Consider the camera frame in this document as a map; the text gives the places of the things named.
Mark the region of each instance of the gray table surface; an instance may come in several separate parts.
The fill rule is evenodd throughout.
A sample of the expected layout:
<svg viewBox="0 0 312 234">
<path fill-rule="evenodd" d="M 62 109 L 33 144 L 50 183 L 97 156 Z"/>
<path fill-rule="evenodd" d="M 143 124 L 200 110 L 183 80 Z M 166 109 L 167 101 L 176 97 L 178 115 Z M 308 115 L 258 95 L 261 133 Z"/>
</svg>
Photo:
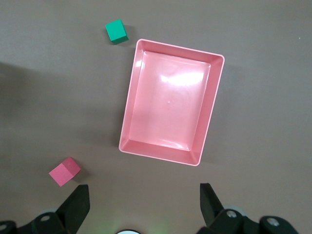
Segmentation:
<svg viewBox="0 0 312 234">
<path fill-rule="evenodd" d="M 119 18 L 130 40 L 112 45 Z M 197 167 L 118 150 L 140 38 L 225 57 Z M 82 170 L 59 187 L 48 173 L 69 156 Z M 88 184 L 80 234 L 194 234 L 205 182 L 310 233 L 311 0 L 0 0 L 0 220 L 23 225 Z"/>
</svg>

